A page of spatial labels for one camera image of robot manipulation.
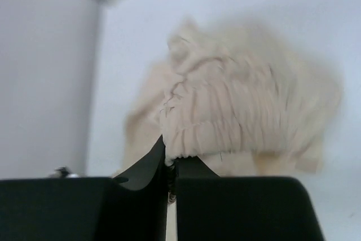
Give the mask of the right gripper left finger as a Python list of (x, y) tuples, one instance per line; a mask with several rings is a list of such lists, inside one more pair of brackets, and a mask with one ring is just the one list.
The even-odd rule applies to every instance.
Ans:
[(142, 190), (157, 176), (157, 171), (164, 166), (165, 145), (160, 136), (151, 150), (114, 180), (128, 190)]

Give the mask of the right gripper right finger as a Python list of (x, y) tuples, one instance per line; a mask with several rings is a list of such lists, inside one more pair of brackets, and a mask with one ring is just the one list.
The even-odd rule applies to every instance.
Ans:
[(176, 159), (176, 169), (178, 178), (219, 178), (198, 156)]

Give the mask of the beige trousers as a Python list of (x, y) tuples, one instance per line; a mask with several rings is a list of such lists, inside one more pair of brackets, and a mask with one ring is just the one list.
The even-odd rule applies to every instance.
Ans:
[(165, 164), (198, 157), (221, 176), (317, 172), (342, 83), (313, 56), (246, 22), (187, 22), (149, 69), (125, 122), (122, 168), (162, 138)]

